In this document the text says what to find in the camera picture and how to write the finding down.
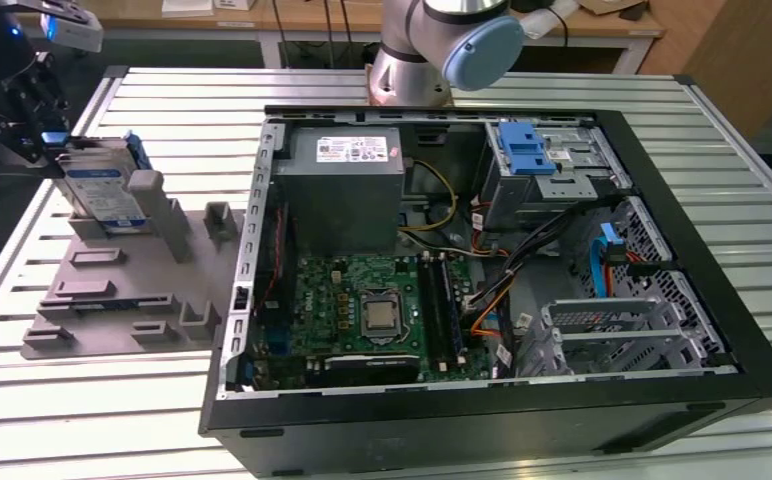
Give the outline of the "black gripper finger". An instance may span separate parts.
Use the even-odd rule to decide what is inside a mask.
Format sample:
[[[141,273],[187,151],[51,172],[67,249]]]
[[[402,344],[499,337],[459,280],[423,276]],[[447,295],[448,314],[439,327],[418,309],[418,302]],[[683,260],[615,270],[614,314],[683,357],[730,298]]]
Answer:
[[[65,140],[59,132],[49,136],[0,115],[0,146],[9,152],[3,160],[7,165],[24,167],[43,178],[63,178],[57,157],[65,152]]]
[[[29,66],[4,82],[7,118],[37,133],[69,132],[65,99],[49,52],[36,52]]]

